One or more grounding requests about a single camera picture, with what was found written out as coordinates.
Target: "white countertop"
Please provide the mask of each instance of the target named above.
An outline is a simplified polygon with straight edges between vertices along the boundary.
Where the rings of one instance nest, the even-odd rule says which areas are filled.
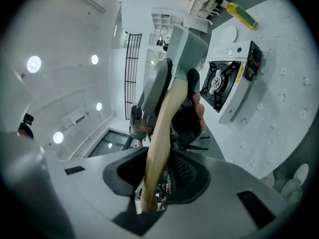
[[[236,42],[251,39],[263,52],[251,89],[226,125],[217,123],[212,106],[204,99],[201,103],[206,125],[225,160],[261,179],[289,157],[314,120],[319,107],[318,50],[289,0],[268,0],[247,12],[259,23],[258,29],[251,31],[235,18],[214,29],[199,73],[202,88],[209,54],[220,45],[224,29],[233,25],[238,30]]]

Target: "stove control panel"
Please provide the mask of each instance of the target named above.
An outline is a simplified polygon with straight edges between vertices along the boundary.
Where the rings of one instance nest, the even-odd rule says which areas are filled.
[[[212,50],[209,60],[221,58],[247,58],[251,41],[231,43],[227,46],[216,47]]]

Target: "ceiling light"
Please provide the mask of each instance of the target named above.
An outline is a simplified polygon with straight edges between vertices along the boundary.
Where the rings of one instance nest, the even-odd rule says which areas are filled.
[[[102,109],[102,104],[101,103],[97,103],[96,104],[96,110],[100,111]]]
[[[41,59],[37,56],[30,57],[26,64],[26,67],[29,72],[36,73],[41,67]]]
[[[116,29],[118,28],[118,25],[116,24],[115,25],[115,31],[114,31],[114,36],[113,37],[115,37],[115,34],[116,34]]]
[[[57,132],[53,135],[53,141],[55,143],[61,143],[63,141],[63,134],[61,132]]]
[[[92,62],[93,65],[96,65],[99,62],[98,56],[97,55],[93,55],[91,57],[91,62]]]

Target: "yellow label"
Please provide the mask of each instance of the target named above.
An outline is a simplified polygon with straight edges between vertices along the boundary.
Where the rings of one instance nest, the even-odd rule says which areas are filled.
[[[241,77],[243,76],[243,72],[244,72],[244,69],[245,69],[245,64],[246,64],[245,62],[243,62],[241,64],[241,67],[240,67],[239,72],[237,74],[237,79],[236,79],[237,83],[240,81]]]

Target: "wooden handle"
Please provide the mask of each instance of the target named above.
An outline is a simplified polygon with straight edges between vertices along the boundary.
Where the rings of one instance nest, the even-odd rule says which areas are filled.
[[[146,159],[144,189],[141,197],[143,211],[154,212],[158,208],[155,194],[169,156],[170,123],[187,96],[187,86],[186,80],[175,79],[161,105]]]

